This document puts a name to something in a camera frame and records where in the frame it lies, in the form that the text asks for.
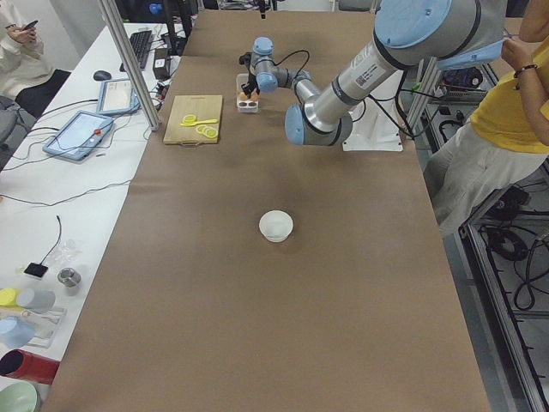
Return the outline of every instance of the wooden cutting board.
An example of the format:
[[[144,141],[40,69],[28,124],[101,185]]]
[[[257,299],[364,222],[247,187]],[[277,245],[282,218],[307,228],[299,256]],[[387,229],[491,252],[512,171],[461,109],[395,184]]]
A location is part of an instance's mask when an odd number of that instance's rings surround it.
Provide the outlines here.
[[[222,104],[223,96],[220,94],[175,96],[164,135],[164,144],[217,143]],[[217,118],[218,123],[206,125],[215,128],[218,131],[218,136],[210,139],[198,133],[195,126],[181,126],[183,117],[187,114],[194,114],[199,121]]]

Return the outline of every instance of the computer mouse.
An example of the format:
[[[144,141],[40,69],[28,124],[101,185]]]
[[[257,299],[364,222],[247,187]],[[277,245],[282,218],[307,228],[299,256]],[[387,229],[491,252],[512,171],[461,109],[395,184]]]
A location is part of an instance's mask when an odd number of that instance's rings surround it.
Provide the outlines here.
[[[97,70],[94,73],[94,80],[97,80],[98,82],[102,82],[104,80],[111,80],[111,79],[112,79],[111,73],[109,73],[108,71]]]

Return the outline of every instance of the light green bowl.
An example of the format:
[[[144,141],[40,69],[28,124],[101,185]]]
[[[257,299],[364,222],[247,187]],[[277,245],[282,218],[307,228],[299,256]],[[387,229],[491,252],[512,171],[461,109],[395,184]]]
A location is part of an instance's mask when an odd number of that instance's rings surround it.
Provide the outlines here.
[[[9,412],[38,412],[40,398],[33,384],[18,382],[0,391],[0,410]]]

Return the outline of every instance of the metal can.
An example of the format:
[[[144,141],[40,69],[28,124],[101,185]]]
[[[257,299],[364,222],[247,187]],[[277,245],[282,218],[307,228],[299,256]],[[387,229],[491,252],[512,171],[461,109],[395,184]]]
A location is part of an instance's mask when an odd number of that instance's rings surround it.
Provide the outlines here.
[[[61,269],[57,274],[57,279],[67,288],[73,288],[80,283],[81,276],[72,268]]]

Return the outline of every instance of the red cylinder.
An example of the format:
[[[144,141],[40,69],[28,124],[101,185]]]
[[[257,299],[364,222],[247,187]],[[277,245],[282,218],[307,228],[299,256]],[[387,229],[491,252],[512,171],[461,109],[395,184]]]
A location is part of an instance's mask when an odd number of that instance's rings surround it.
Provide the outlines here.
[[[0,375],[51,385],[59,361],[26,350],[10,350],[0,359]]]

